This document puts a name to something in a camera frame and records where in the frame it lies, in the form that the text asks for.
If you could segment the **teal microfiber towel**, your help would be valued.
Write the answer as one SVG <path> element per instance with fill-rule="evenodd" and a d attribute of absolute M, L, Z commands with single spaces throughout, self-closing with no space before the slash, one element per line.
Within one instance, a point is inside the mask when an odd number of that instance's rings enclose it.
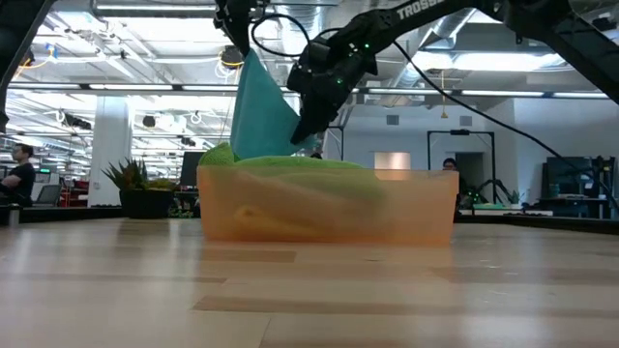
<path fill-rule="evenodd" d="M 298 113 L 251 49 L 244 60 L 234 106 L 230 135 L 233 153 L 246 160 L 291 156 L 314 148 L 314 135 L 298 145 L 290 142 L 299 121 Z"/>

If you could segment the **yellow microfiber towel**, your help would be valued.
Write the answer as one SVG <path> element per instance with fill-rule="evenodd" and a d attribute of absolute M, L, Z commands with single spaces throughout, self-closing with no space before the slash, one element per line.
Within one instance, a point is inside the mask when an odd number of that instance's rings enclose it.
<path fill-rule="evenodd" d="M 251 242 L 308 242 L 324 238 L 320 228 L 276 217 L 252 206 L 241 206 L 236 210 L 231 235 Z"/>

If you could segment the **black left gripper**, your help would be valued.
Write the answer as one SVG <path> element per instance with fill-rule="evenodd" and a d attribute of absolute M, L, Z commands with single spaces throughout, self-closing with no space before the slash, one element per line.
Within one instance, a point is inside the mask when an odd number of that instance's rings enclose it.
<path fill-rule="evenodd" d="M 266 0 L 215 0 L 215 21 L 225 23 L 227 35 L 243 56 L 250 53 L 249 24 L 266 12 Z"/>

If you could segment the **silver round ventilation duct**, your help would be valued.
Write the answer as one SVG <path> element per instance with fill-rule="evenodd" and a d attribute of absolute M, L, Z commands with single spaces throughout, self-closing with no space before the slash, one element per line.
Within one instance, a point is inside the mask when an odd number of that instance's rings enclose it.
<path fill-rule="evenodd" d="M 418 48 L 422 68 L 428 75 L 437 76 L 441 87 L 445 87 L 445 71 L 454 66 L 453 49 L 457 43 L 457 34 L 476 11 L 474 8 L 465 8 L 436 20 Z"/>
<path fill-rule="evenodd" d="M 309 5 L 276 5 L 274 12 L 281 15 L 288 15 L 295 18 L 306 30 L 310 38 L 320 31 L 322 23 L 320 9 Z M 288 18 L 279 18 L 280 43 L 275 47 L 275 51 L 290 55 L 300 54 L 306 44 L 306 38 L 297 24 Z"/>

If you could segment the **potted succulent plant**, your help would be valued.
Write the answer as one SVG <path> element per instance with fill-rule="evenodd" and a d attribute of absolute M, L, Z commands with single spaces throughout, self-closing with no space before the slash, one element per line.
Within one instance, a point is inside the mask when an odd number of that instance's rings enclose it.
<path fill-rule="evenodd" d="M 121 208 L 127 218 L 168 217 L 177 185 L 168 179 L 149 179 L 142 159 L 126 158 L 117 165 L 110 162 L 103 174 L 119 189 Z"/>

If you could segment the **black computer monitor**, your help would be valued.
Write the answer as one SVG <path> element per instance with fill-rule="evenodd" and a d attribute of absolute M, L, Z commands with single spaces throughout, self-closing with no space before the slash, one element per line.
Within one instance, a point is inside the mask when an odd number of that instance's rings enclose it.
<path fill-rule="evenodd" d="M 183 155 L 180 185 L 183 187 L 196 186 L 197 166 L 204 152 L 185 152 Z"/>

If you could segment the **green microfiber towel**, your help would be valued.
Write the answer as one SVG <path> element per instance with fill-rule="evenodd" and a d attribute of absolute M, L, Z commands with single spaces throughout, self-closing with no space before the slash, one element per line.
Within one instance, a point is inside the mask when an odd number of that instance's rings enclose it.
<path fill-rule="evenodd" d="M 198 161 L 199 166 L 238 166 L 238 167 L 299 167 L 331 169 L 363 169 L 363 166 L 349 161 L 317 159 L 311 157 L 264 156 L 241 159 L 227 142 L 223 142 L 205 152 Z"/>

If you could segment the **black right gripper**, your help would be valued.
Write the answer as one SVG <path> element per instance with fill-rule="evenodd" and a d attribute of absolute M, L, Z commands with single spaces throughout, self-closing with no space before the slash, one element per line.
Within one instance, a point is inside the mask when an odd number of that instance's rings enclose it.
<path fill-rule="evenodd" d="M 290 142 L 315 138 L 338 117 L 339 109 L 366 73 L 377 74 L 374 44 L 342 28 L 311 39 L 288 77 L 288 89 L 301 97 L 301 118 Z"/>

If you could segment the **dark equipment shelf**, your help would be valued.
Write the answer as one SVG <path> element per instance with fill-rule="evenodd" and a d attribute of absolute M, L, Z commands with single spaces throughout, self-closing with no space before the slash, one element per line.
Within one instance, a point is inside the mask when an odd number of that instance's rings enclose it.
<path fill-rule="evenodd" d="M 547 158 L 538 205 L 556 217 L 615 218 L 616 157 Z"/>

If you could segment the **black metal gantry frame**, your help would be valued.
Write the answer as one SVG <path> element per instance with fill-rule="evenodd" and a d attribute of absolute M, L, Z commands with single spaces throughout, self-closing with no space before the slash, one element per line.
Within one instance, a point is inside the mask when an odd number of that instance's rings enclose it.
<path fill-rule="evenodd" d="M 329 134 L 335 139 L 339 152 L 339 159 L 344 160 L 344 127 L 330 126 Z"/>
<path fill-rule="evenodd" d="M 428 130 L 427 131 L 427 170 L 432 170 L 432 161 L 431 161 L 431 137 L 434 133 L 438 134 L 448 134 L 449 136 L 470 136 L 471 134 L 475 134 L 479 138 L 479 134 L 487 135 L 490 139 L 490 143 L 487 146 L 490 149 L 490 158 L 491 158 L 491 176 L 488 180 L 485 180 L 482 184 L 476 187 L 476 191 L 482 191 L 487 185 L 492 185 L 493 196 L 496 195 L 496 184 L 494 183 L 496 179 L 496 152 L 495 152 L 495 134 L 494 131 L 482 131 L 482 130 Z"/>

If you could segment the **orange translucent plastic basket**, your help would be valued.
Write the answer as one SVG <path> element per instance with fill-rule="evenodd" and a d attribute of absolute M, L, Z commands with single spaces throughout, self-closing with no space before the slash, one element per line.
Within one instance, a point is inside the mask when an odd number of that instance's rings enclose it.
<path fill-rule="evenodd" d="M 443 247 L 454 227 L 458 175 L 446 171 L 203 166 L 201 221 L 212 241 L 231 235 L 241 206 L 320 228 L 319 241 Z"/>

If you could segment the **black ceiling-hung device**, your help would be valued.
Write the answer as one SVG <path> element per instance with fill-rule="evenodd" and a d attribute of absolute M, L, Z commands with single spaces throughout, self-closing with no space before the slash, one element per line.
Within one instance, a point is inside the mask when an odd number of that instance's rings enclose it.
<path fill-rule="evenodd" d="M 229 70 L 238 70 L 244 64 L 244 55 L 234 45 L 226 45 L 220 53 L 222 66 Z"/>

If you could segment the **long ceiling light strip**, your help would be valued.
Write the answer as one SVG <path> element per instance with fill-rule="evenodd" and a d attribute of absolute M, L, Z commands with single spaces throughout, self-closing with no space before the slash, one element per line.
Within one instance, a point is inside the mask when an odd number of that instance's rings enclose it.
<path fill-rule="evenodd" d="M 13 82 L 8 87 L 11 91 L 37 91 L 50 93 L 118 93 L 126 95 L 232 95 L 238 91 L 237 85 L 181 85 L 181 84 L 76 84 L 45 82 Z M 464 97 L 489 98 L 533 98 L 533 99 L 574 99 L 574 100 L 608 100 L 600 92 L 541 92 L 541 91 L 489 91 L 489 90 L 446 90 L 446 94 Z M 434 89 L 404 88 L 354 88 L 352 95 L 378 96 L 438 96 Z"/>

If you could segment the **dark door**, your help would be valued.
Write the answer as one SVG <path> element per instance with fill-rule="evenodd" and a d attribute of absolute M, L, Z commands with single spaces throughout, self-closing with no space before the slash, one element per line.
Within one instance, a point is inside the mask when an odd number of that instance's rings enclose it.
<path fill-rule="evenodd" d="M 483 153 L 456 153 L 455 160 L 461 178 L 462 192 L 472 191 L 486 180 Z"/>

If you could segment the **white square pillar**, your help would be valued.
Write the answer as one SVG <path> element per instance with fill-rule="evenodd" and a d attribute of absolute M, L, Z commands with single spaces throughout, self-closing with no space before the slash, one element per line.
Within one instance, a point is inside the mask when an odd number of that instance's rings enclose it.
<path fill-rule="evenodd" d="M 126 97 L 97 97 L 88 206 L 119 205 L 119 189 L 104 175 L 109 165 L 131 156 L 133 111 Z"/>

